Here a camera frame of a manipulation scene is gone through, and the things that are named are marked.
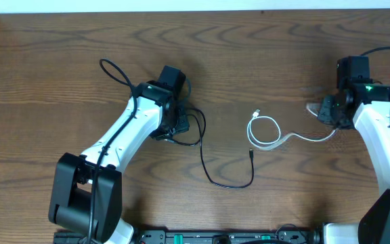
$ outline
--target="wooden table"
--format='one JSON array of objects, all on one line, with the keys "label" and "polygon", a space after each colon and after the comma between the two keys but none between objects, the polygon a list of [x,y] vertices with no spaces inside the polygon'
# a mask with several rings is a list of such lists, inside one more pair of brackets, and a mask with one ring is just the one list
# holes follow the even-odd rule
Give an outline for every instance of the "wooden table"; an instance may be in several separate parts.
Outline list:
[{"label": "wooden table", "polygon": [[[114,123],[132,82],[163,66],[192,81],[190,102],[207,116],[204,157],[217,181],[250,178],[246,124],[256,108],[283,132],[321,137],[330,128],[306,102],[335,93],[336,61],[390,45],[390,10],[0,15],[0,243],[51,243],[47,211],[56,162],[79,154]],[[371,55],[390,84],[390,52]],[[258,123],[263,140],[277,136]],[[195,140],[196,127],[180,140]],[[123,176],[125,220],[169,229],[265,230],[283,223],[357,222],[378,198],[356,131],[325,143],[292,139],[255,152],[245,190],[209,184],[199,149],[148,139]]]}]

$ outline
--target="white cable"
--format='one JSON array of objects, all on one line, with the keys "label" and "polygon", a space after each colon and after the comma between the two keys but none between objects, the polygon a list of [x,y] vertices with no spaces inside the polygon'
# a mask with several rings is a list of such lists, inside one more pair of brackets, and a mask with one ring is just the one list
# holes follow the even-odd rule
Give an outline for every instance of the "white cable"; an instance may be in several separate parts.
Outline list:
[{"label": "white cable", "polygon": [[[307,110],[311,113],[311,114],[315,114],[313,113],[309,107],[307,106]],[[335,132],[337,132],[335,129],[328,135],[326,136],[325,138],[320,138],[320,139],[311,139],[311,138],[306,138],[304,136],[301,136],[297,133],[294,133],[294,132],[291,132],[289,134],[286,134],[283,138],[281,138],[281,128],[279,127],[278,123],[275,121],[274,118],[272,117],[269,117],[269,116],[259,116],[259,109],[257,109],[253,115],[252,115],[252,119],[249,121],[248,123],[248,127],[246,129],[246,134],[248,136],[248,140],[249,142],[254,145],[255,147],[257,147],[258,149],[260,150],[272,150],[272,149],[275,149],[277,147],[279,147],[282,143],[284,143],[285,141],[287,141],[291,136],[296,136],[300,139],[303,139],[303,140],[307,140],[307,141],[310,141],[310,142],[324,142],[326,140],[328,140],[329,138],[331,138],[333,135],[335,135]],[[254,136],[254,133],[252,132],[252,122],[257,120],[257,119],[269,119],[271,121],[273,121],[276,125],[276,127],[278,128],[278,138],[276,138],[276,140],[274,141],[271,141],[271,142],[262,142],[260,140],[258,140],[255,136]]]},{"label": "white cable", "polygon": [[312,111],[311,105],[312,105],[312,104],[307,103],[307,104],[306,104],[306,110],[308,110],[308,112],[310,112],[313,116],[318,117],[318,114],[317,114],[316,112]]}]

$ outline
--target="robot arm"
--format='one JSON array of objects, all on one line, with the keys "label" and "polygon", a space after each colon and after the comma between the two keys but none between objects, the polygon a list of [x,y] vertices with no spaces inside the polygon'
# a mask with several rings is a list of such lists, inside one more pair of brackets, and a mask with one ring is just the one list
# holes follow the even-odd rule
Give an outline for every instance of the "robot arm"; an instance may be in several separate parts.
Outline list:
[{"label": "robot arm", "polygon": [[178,102],[186,76],[170,66],[164,67],[158,81],[141,83],[114,125],[80,156],[64,154],[58,161],[53,181],[49,220],[64,228],[87,235],[91,193],[78,184],[92,183],[99,155],[109,139],[127,121],[137,99],[135,116],[112,141],[99,166],[93,239],[107,244],[131,240],[133,227],[120,219],[122,212],[121,178],[142,142],[172,138],[189,130],[183,104]]},{"label": "robot arm", "polygon": [[359,131],[381,196],[360,223],[325,225],[324,244],[390,243],[390,86],[374,84],[367,57],[350,56],[338,61],[337,88],[323,100],[318,119]]}]

